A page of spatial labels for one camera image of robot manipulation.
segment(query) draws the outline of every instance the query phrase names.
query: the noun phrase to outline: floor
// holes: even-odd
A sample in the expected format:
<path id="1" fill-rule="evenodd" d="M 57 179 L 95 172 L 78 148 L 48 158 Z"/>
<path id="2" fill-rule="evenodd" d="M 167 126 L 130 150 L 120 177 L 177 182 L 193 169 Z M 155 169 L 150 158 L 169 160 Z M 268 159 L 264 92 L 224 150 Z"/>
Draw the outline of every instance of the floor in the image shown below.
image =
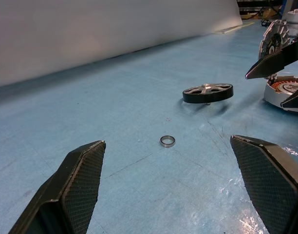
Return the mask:
<path id="1" fill-rule="evenodd" d="M 264 79 L 244 78 L 264 31 L 256 21 L 0 88 L 0 233 L 69 151 L 105 140 L 89 234 L 267 234 L 229 144 L 261 138 L 298 162 L 298 115 L 262 100 Z M 298 75 L 298 62 L 281 73 Z M 203 83 L 235 94 L 183 103 Z"/>

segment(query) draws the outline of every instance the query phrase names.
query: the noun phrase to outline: black wheel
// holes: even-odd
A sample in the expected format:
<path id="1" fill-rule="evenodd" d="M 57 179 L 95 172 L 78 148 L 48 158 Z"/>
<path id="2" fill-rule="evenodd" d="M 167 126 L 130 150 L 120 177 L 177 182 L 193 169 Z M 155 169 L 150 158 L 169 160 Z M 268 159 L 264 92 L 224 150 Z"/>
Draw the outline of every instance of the black wheel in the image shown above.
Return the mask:
<path id="1" fill-rule="evenodd" d="M 187 103 L 211 103 L 233 96 L 231 84 L 204 84 L 183 91 L 183 100 Z"/>

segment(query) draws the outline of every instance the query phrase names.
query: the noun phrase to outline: silver machine part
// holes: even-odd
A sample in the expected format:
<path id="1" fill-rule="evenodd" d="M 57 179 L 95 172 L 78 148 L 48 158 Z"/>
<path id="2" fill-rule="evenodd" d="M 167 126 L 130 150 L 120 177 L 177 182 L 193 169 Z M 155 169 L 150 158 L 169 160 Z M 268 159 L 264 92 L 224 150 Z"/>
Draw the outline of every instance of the silver machine part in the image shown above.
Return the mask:
<path id="1" fill-rule="evenodd" d="M 261 41 L 259 59 L 288 45 L 290 42 L 288 26 L 291 25 L 291 22 L 293 28 L 290 28 L 290 30 L 298 30 L 298 24 L 296 24 L 298 23 L 298 9 L 289 12 L 288 20 L 292 21 L 286 22 L 284 20 L 276 20 L 268 27 L 264 33 L 263 40 Z M 267 102 L 282 108 L 280 105 L 281 102 L 285 101 L 298 89 L 298 78 L 294 78 L 293 76 L 277 77 L 277 74 L 273 74 L 267 77 L 267 79 L 268 82 L 264 91 L 264 99 Z M 298 112 L 298 108 L 282 109 Z"/>
<path id="2" fill-rule="evenodd" d="M 298 9 L 294 11 L 289 11 L 286 17 L 287 27 L 289 29 L 289 35 L 291 37 L 296 37 L 298 33 Z"/>
<path id="3" fill-rule="evenodd" d="M 171 143 L 164 143 L 164 142 L 163 142 L 164 140 L 170 140 Z M 161 137 L 161 139 L 160 139 L 160 144 L 161 144 L 163 147 L 165 147 L 165 148 L 170 148 L 170 147 L 172 147 L 172 146 L 175 145 L 175 138 L 172 137 L 172 136 L 163 136 L 163 137 Z"/>
<path id="4" fill-rule="evenodd" d="M 276 82 L 288 81 L 287 83 L 281 83 L 278 85 L 278 90 L 274 89 L 270 85 L 270 81 L 266 84 L 264 91 L 265 101 L 278 106 L 280 103 L 285 101 L 291 94 L 293 94 L 298 89 L 298 78 L 292 77 L 277 77 Z M 282 108 L 286 111 L 298 112 L 298 108 Z"/>
<path id="5" fill-rule="evenodd" d="M 271 46 L 270 48 L 268 48 L 269 43 L 275 36 L 278 36 L 278 38 L 280 38 L 279 47 L 275 48 L 274 46 Z M 289 38 L 289 30 L 287 28 L 287 22 L 285 20 L 273 21 L 263 35 L 263 39 L 260 44 L 260 51 L 259 51 L 258 58 L 261 59 L 266 55 L 273 53 L 276 50 L 282 49 L 282 47 L 288 45 L 289 42 L 290 42 L 290 38 Z M 265 79 L 275 78 L 276 76 L 277 76 L 277 73 L 269 77 L 265 77 Z"/>

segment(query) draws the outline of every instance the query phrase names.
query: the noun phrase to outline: carbon fiber texture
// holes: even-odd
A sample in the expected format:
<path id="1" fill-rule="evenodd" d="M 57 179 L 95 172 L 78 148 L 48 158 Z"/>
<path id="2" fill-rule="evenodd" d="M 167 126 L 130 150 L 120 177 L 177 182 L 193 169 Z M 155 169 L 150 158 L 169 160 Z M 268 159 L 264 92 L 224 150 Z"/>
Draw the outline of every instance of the carbon fiber texture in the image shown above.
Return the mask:
<path id="1" fill-rule="evenodd" d="M 297 188 L 262 148 L 237 138 L 231 139 L 231 145 L 247 192 L 269 233 L 288 233 L 298 204 Z"/>
<path id="2" fill-rule="evenodd" d="M 62 207 L 74 234 L 85 234 L 98 197 L 105 144 L 93 145 L 83 153 L 62 195 Z"/>

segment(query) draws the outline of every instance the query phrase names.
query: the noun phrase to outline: white panel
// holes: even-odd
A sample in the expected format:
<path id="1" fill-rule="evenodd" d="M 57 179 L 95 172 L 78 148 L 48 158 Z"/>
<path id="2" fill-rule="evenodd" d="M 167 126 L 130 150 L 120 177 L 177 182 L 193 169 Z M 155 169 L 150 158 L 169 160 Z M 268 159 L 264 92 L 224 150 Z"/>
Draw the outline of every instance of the white panel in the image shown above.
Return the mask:
<path id="1" fill-rule="evenodd" d="M 0 86 L 239 24 L 236 0 L 0 0 Z"/>

